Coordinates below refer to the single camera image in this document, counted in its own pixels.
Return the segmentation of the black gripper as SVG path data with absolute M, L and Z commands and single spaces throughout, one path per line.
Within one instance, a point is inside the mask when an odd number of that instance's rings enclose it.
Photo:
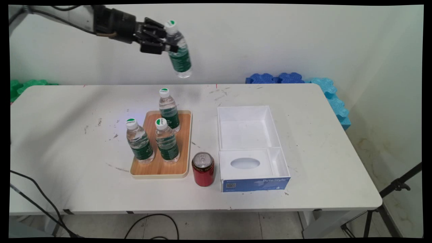
M 94 6 L 94 32 L 97 36 L 108 37 L 127 44 L 139 43 L 142 53 L 162 54 L 164 51 L 174 53 L 179 51 L 179 46 L 166 40 L 155 43 L 150 40 L 141 40 L 136 35 L 141 24 L 134 15 L 106 6 Z M 144 19 L 144 29 L 156 36 L 167 35 L 164 25 L 148 17 Z

